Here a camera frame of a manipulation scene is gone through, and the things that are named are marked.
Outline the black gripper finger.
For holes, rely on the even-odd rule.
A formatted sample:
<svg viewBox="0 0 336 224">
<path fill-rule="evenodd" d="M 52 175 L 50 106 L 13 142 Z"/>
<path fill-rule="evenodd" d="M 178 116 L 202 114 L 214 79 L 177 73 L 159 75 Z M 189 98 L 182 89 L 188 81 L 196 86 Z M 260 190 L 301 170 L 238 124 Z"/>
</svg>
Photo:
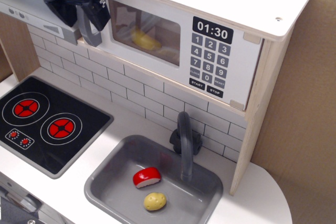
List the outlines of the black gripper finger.
<svg viewBox="0 0 336 224">
<path fill-rule="evenodd" d="M 106 0 L 83 0 L 84 13 L 98 31 L 102 31 L 110 20 Z"/>
<path fill-rule="evenodd" d="M 67 26 L 73 27 L 77 22 L 77 9 L 63 0 L 45 2 L 48 8 Z"/>
</svg>

